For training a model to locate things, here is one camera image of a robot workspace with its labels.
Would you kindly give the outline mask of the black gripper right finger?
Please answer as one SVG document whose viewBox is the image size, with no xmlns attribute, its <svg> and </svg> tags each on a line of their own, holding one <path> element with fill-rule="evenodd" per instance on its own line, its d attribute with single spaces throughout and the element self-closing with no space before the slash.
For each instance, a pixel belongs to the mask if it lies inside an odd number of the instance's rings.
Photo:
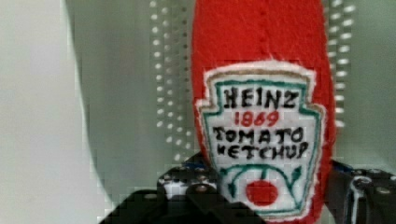
<svg viewBox="0 0 396 224">
<path fill-rule="evenodd" d="M 396 224 L 396 175 L 332 162 L 325 204 L 336 224 Z"/>
</svg>

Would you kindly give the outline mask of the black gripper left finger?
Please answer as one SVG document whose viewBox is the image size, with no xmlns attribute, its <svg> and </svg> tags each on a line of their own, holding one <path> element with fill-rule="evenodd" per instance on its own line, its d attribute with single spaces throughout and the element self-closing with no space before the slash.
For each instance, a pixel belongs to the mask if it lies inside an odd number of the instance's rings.
<svg viewBox="0 0 396 224">
<path fill-rule="evenodd" d="M 156 189 L 132 193 L 99 224 L 265 224 L 246 205 L 220 195 L 218 180 L 197 153 L 161 175 Z"/>
</svg>

